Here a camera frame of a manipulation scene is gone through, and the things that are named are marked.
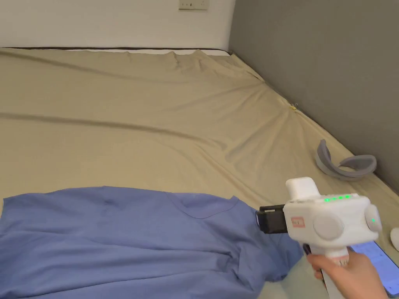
hand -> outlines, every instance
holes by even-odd
[[[322,279],[321,269],[328,274],[346,299],[387,299],[377,270],[364,254],[349,251],[349,264],[336,265],[325,256],[308,255],[308,261],[316,271],[314,276]]]

device knob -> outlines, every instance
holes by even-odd
[[[368,205],[364,210],[364,216],[366,218],[367,226],[372,232],[382,231],[381,219],[375,205]]]
[[[334,240],[344,232],[341,219],[332,213],[318,214],[313,220],[314,231],[324,240]]]

power outlet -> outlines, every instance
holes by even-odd
[[[179,10],[208,10],[209,0],[179,0]]]
[[[179,0],[180,10],[194,10],[196,8],[196,0]]]
[[[208,10],[209,9],[209,0],[196,0],[196,9]]]

phone screen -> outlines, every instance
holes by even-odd
[[[352,245],[351,248],[354,252],[365,254],[371,260],[384,288],[390,295],[399,294],[399,268],[377,243],[367,242]]]

beige bed sheet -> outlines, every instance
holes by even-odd
[[[322,193],[368,196],[379,244],[399,262],[389,242],[398,196],[374,175],[323,174],[320,139],[336,161],[350,152],[234,55],[0,49],[0,90],[1,198],[110,185],[236,195],[258,208],[286,202],[285,181],[309,176]],[[268,297],[327,295],[302,259],[265,285]]]

